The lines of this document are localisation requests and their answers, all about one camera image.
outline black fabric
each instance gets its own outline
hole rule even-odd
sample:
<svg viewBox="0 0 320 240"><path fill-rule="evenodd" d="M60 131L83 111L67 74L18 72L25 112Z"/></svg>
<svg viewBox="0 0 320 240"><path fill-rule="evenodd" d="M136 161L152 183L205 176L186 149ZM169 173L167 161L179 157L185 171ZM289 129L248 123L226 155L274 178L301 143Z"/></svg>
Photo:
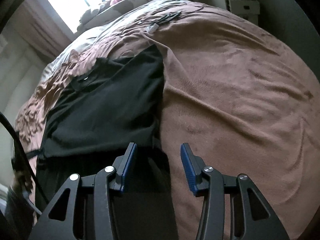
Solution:
<svg viewBox="0 0 320 240"><path fill-rule="evenodd" d="M154 147L163 71L156 45L132 58L97 58L49 112L40 152L46 157L109 152L126 149L130 142Z"/></svg>
<svg viewBox="0 0 320 240"><path fill-rule="evenodd" d="M36 176L49 200L73 173L96 174L112 165L124 151L37 159ZM139 147L136 164L128 175L123 196L112 194L116 226L121 240L178 239L171 198L169 161L158 148ZM46 207L36 189L36 206Z"/></svg>
<svg viewBox="0 0 320 240"><path fill-rule="evenodd" d="M13 227L10 226L8 221L0 210L0 236L1 240L19 240L19 236L14 232Z"/></svg>
<svg viewBox="0 0 320 240"><path fill-rule="evenodd" d="M9 227L16 233L15 239L26 240L29 238L33 226L33 209L30 208L22 195L18 196L11 188L8 191L4 216Z"/></svg>

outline metal screw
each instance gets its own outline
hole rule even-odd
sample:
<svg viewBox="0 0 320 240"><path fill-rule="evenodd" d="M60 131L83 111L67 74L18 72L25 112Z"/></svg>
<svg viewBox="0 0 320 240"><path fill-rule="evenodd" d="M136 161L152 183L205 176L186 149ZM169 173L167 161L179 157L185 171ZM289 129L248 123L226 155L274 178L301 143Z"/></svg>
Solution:
<svg viewBox="0 0 320 240"><path fill-rule="evenodd" d="M239 179L247 180L247 179L248 179L248 176L245 175L245 174L240 174L240 175L239 175Z"/></svg>
<svg viewBox="0 0 320 240"><path fill-rule="evenodd" d="M79 178L79 175L76 173L70 175L71 180L77 180L78 178Z"/></svg>
<svg viewBox="0 0 320 240"><path fill-rule="evenodd" d="M114 169L115 169L115 168L114 168L113 166L107 166L107 167L104 168L104 171L105 171L105 172L113 172Z"/></svg>
<svg viewBox="0 0 320 240"><path fill-rule="evenodd" d="M211 166L205 166L203 169L205 172L212 172L213 171L213 168Z"/></svg>

